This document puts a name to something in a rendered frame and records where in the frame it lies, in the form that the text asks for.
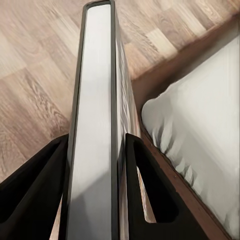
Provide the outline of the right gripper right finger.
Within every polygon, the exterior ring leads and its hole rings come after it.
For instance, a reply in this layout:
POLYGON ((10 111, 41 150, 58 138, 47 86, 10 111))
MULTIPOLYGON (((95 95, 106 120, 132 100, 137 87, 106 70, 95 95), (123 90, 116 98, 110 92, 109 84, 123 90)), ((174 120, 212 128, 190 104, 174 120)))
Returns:
POLYGON ((144 141, 125 134, 129 240, 210 240, 144 141), (156 223, 145 220, 139 168, 156 223))

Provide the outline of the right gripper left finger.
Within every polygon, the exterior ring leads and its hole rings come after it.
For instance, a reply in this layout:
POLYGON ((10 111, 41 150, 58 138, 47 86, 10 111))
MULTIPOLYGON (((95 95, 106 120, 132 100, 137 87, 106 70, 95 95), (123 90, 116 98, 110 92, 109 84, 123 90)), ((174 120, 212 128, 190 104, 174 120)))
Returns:
POLYGON ((0 182, 0 240, 49 240, 63 196, 69 134, 0 182))

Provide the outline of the hardback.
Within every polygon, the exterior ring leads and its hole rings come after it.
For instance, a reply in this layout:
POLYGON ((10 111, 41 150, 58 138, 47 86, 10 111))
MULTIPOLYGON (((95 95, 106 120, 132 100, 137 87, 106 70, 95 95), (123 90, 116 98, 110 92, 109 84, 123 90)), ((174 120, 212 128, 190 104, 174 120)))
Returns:
MULTIPOLYGON (((126 133, 141 130, 114 0, 84 5, 58 240, 129 240, 126 133)), ((145 220, 146 192, 137 166, 145 220)))

